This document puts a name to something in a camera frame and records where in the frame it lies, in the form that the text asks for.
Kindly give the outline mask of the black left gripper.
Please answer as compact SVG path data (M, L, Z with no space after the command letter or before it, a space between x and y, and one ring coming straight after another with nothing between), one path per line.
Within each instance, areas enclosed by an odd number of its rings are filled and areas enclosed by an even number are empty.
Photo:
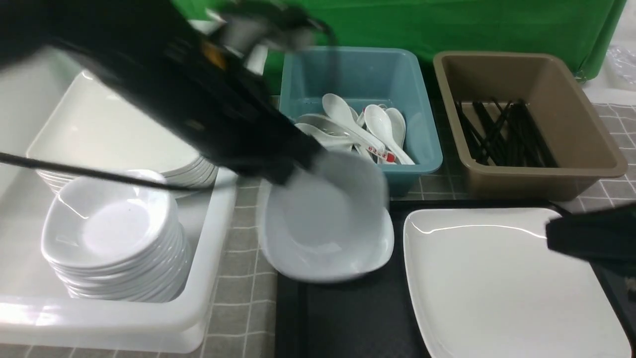
M287 185L312 169L324 147L300 131L268 99L223 91L193 118L189 144L213 164L241 176Z

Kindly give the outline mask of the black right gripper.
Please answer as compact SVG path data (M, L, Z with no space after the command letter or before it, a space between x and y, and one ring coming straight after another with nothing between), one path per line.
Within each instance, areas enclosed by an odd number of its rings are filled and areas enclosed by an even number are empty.
M600 209L554 218L545 225L548 249L586 261L633 263L636 206Z

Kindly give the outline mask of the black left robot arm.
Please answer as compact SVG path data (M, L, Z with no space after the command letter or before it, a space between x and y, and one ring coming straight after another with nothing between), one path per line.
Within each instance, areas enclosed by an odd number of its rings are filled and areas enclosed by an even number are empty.
M300 6L241 0L216 14L220 26L205 34L170 0L3 0L1 67L62 50L207 161L286 185L326 150L273 106L245 62L261 44L294 51L313 30L335 36Z

